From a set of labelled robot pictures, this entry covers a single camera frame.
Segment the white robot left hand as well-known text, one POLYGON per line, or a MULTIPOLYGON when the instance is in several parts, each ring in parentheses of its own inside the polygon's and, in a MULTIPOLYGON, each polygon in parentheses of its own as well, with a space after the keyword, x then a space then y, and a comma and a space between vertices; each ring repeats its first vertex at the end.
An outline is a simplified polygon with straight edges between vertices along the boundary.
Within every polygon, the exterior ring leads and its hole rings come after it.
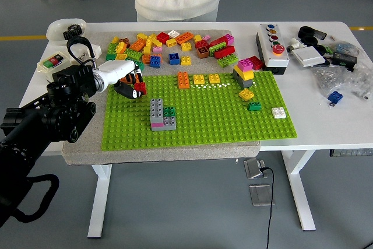
POLYGON ((93 72, 97 93, 105 91, 108 85, 114 85, 117 93, 129 99, 137 99, 144 95, 142 91, 120 81, 122 78, 131 78, 132 83, 135 83, 138 77, 139 82, 142 82, 142 71, 132 60, 109 60, 93 72))

